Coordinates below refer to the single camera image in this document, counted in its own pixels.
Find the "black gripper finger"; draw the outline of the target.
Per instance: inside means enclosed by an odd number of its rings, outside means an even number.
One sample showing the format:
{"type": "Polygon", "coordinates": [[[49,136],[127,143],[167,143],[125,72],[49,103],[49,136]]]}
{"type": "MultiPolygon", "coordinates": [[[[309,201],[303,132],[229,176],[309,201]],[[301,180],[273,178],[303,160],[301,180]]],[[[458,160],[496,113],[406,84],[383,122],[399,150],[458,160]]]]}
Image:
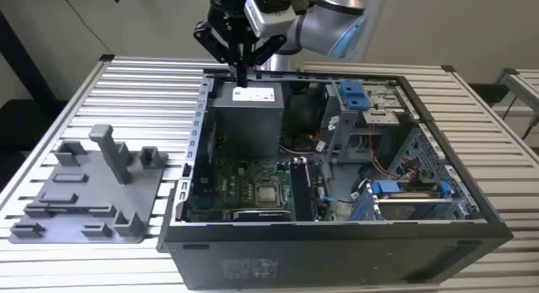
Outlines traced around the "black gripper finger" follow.
{"type": "Polygon", "coordinates": [[[247,72],[255,66],[261,66],[266,63],[269,58],[278,52],[281,47],[287,41],[285,35],[274,35],[270,37],[261,47],[257,47],[259,41],[258,37],[251,37],[243,43],[243,86],[249,86],[247,72]]]}
{"type": "Polygon", "coordinates": [[[221,23],[215,29],[209,21],[201,21],[194,30],[194,37],[215,60],[234,67],[237,86],[243,86],[243,59],[239,40],[234,27],[229,29],[221,23]]]}

